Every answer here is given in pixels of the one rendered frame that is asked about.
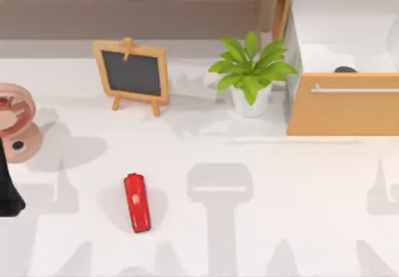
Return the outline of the green plant in white pot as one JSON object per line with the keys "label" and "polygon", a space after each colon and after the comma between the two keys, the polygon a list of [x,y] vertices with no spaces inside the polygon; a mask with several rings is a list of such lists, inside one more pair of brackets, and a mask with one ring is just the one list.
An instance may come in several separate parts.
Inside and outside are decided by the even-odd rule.
{"label": "green plant in white pot", "polygon": [[221,75],[216,88],[231,90],[235,111],[247,118],[260,116],[269,104],[273,83],[285,82],[296,74],[285,61],[287,48],[283,40],[272,41],[259,47],[255,32],[246,34],[244,43],[232,36],[221,36],[226,51],[211,65],[209,73]]}

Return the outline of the wooden framed blackboard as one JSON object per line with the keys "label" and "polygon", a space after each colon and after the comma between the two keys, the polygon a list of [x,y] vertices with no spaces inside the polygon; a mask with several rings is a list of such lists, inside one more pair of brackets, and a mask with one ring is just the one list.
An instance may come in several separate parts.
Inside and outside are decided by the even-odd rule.
{"label": "wooden framed blackboard", "polygon": [[113,97],[112,110],[121,99],[148,102],[155,117],[169,103],[166,49],[138,45],[126,37],[121,42],[94,41],[93,53],[104,92]]}

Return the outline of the red stapler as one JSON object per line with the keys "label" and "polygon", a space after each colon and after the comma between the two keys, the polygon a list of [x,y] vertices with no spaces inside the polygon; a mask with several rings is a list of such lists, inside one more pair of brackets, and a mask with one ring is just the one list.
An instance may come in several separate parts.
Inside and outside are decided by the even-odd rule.
{"label": "red stapler", "polygon": [[129,173],[123,182],[134,232],[149,231],[151,229],[151,219],[143,175]]}

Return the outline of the wooden open shelf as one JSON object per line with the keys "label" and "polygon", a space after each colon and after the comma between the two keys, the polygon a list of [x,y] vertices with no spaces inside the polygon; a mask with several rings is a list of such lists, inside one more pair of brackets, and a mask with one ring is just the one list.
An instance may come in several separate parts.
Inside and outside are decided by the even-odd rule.
{"label": "wooden open shelf", "polygon": [[0,0],[2,40],[216,39],[269,32],[276,0]]}

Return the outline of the pale wooden drawer front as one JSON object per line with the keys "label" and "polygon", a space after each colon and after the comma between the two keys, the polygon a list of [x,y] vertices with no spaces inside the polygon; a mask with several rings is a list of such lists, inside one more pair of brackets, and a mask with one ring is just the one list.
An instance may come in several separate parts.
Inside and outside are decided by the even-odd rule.
{"label": "pale wooden drawer front", "polygon": [[399,73],[303,73],[288,135],[399,135],[399,93],[311,93],[322,88],[399,88]]}

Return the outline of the pulled out drawer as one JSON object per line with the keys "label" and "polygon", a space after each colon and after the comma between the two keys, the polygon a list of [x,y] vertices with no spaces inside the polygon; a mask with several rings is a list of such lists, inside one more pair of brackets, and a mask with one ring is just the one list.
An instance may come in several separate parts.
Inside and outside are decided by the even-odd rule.
{"label": "pulled out drawer", "polygon": [[399,73],[399,0],[291,0],[284,40],[290,119],[303,73]]}

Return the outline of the pink desk fan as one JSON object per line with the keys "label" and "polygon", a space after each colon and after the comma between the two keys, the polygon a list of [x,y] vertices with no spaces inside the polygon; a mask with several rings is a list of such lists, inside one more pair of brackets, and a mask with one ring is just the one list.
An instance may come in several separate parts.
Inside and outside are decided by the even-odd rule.
{"label": "pink desk fan", "polygon": [[0,137],[9,163],[25,162],[39,151],[42,134],[35,114],[36,104],[27,89],[0,82]]}

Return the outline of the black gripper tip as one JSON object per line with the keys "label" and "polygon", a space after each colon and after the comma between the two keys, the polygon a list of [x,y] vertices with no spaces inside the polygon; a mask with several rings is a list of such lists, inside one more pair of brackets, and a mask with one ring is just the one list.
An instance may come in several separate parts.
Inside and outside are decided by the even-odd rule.
{"label": "black gripper tip", "polygon": [[0,217],[15,217],[25,209],[26,203],[14,186],[0,138]]}

